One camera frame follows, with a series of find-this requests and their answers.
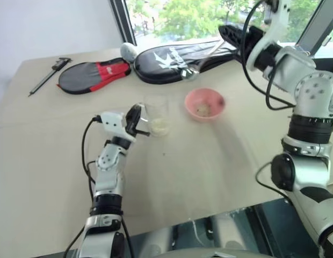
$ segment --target pink bowl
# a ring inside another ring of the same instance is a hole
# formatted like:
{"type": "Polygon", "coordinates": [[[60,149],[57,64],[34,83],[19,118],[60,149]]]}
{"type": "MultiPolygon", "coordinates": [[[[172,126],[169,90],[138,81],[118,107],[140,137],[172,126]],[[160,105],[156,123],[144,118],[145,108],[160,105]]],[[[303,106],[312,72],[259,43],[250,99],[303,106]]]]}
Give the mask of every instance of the pink bowl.
{"type": "Polygon", "coordinates": [[[185,107],[193,119],[199,122],[213,121],[223,111],[224,98],[212,89],[195,89],[184,100],[185,107]]]}

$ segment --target table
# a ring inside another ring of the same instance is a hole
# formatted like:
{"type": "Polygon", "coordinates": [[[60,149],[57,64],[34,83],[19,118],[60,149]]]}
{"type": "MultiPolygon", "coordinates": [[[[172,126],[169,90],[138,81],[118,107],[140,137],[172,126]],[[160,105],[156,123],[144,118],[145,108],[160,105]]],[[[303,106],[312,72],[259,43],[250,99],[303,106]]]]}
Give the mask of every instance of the table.
{"type": "MultiPolygon", "coordinates": [[[[109,49],[70,57],[76,64],[118,53],[109,49]]],[[[260,187],[254,174],[282,151],[291,111],[269,111],[239,63],[225,63],[194,82],[168,85],[146,84],[132,73],[85,95],[63,92],[54,76],[28,98],[56,59],[23,62],[0,103],[0,257],[66,248],[91,205],[81,165],[86,124],[105,110],[127,112],[147,93],[169,99],[172,130],[163,138],[138,136],[129,150],[122,208],[132,235],[280,197],[260,187]],[[212,124],[191,120],[183,107],[187,92],[198,87],[215,89],[226,100],[225,112],[212,124]]],[[[266,85],[258,71],[252,79],[266,85]]],[[[101,125],[90,128],[87,160],[99,155],[106,139],[101,125]]],[[[268,171],[261,179],[271,184],[268,171]]]]}

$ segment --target white wall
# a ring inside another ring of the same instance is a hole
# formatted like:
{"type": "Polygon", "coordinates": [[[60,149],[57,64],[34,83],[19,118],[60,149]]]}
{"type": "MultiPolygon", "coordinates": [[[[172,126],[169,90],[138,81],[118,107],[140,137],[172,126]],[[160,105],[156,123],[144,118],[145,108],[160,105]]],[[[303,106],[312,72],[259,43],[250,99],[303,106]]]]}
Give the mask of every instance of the white wall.
{"type": "Polygon", "coordinates": [[[0,99],[26,59],[121,43],[108,0],[0,0],[0,99]]]}

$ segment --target clear plastic cup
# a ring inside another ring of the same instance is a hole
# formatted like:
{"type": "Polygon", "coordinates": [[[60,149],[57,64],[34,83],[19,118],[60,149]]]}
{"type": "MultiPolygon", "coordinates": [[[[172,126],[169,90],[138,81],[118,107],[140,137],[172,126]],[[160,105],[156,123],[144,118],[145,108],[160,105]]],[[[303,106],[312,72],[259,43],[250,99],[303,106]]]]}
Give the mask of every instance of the clear plastic cup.
{"type": "Polygon", "coordinates": [[[170,132],[169,102],[163,95],[146,95],[144,105],[150,133],[161,137],[170,132]]]}

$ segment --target white ball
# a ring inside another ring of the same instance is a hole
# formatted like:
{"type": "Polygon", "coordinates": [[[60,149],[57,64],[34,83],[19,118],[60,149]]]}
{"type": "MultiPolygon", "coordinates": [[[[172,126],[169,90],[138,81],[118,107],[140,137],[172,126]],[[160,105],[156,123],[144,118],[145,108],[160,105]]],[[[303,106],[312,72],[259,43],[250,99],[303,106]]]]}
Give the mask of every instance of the white ball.
{"type": "Polygon", "coordinates": [[[137,47],[128,42],[125,42],[121,45],[120,53],[122,58],[129,63],[133,63],[138,55],[137,47]]]}

